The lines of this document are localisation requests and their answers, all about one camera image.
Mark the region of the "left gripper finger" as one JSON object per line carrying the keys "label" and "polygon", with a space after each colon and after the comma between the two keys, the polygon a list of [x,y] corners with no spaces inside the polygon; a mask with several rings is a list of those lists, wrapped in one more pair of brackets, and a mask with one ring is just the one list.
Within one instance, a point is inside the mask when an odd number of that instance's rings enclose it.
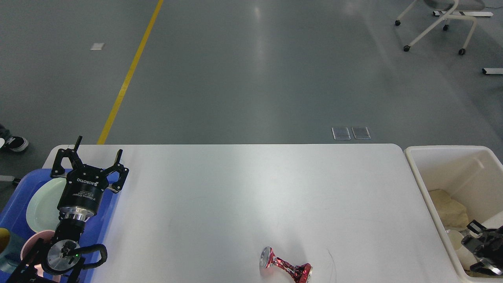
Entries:
{"label": "left gripper finger", "polygon": [[81,158],[78,156],[77,153],[77,150],[81,144],[82,139],[83,139],[82,136],[78,136],[73,149],[67,148],[57,150],[50,173],[51,178],[58,178],[65,176],[66,172],[62,166],[62,161],[64,158],[68,158],[68,160],[71,163],[72,170],[83,169],[85,167],[84,163],[82,162]]}
{"label": "left gripper finger", "polygon": [[[129,173],[129,169],[120,163],[122,153],[123,150],[119,149],[113,165],[100,171],[100,177],[104,178],[104,181],[106,181],[106,189],[112,191],[113,193],[119,193],[122,190]],[[117,181],[110,183],[107,177],[113,173],[118,173],[118,179]]]}

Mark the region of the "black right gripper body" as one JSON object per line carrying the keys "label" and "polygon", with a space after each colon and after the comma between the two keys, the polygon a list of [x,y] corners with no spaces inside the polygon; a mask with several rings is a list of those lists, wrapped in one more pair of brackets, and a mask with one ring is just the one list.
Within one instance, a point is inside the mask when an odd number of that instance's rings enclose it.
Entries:
{"label": "black right gripper body", "polygon": [[503,270],[503,240],[501,226],[497,230],[487,230],[481,237],[484,238],[483,256],[476,256],[478,263],[473,265],[473,272],[501,276]]}

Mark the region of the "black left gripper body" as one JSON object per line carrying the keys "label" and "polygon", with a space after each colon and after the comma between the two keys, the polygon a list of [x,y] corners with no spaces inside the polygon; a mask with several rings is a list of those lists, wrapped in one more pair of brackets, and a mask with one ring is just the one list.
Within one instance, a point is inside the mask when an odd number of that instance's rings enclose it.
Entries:
{"label": "black left gripper body", "polygon": [[58,202],[60,218],[87,219],[96,216],[102,202],[108,179],[104,170],[85,165],[73,169],[66,176],[66,185]]}

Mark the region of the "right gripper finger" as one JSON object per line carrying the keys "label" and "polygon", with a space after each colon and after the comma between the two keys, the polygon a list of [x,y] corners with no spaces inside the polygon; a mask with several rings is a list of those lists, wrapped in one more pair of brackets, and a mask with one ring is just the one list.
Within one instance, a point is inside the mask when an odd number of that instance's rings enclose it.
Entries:
{"label": "right gripper finger", "polygon": [[465,236],[461,244],[474,256],[483,256],[483,237],[473,237],[473,236]]}
{"label": "right gripper finger", "polygon": [[466,226],[466,235],[467,236],[481,236],[487,228],[479,223],[477,220],[472,220],[469,224]]}

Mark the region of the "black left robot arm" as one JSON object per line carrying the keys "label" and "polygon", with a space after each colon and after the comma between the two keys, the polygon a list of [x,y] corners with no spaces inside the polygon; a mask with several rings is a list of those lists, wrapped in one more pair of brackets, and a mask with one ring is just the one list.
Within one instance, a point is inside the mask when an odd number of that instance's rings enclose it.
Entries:
{"label": "black left robot arm", "polygon": [[65,179],[56,206],[59,222],[54,235],[47,242],[37,238],[8,277],[8,283],[54,283],[55,279],[39,275],[37,265],[53,277],[63,276],[69,283],[77,283],[83,270],[97,268],[106,262],[105,245],[83,246],[80,239],[86,222],[98,215],[105,191],[119,193],[129,169],[121,163],[121,149],[113,165],[106,169],[83,163],[77,152],[81,140],[79,136],[73,148],[59,149],[50,171],[51,178]]}

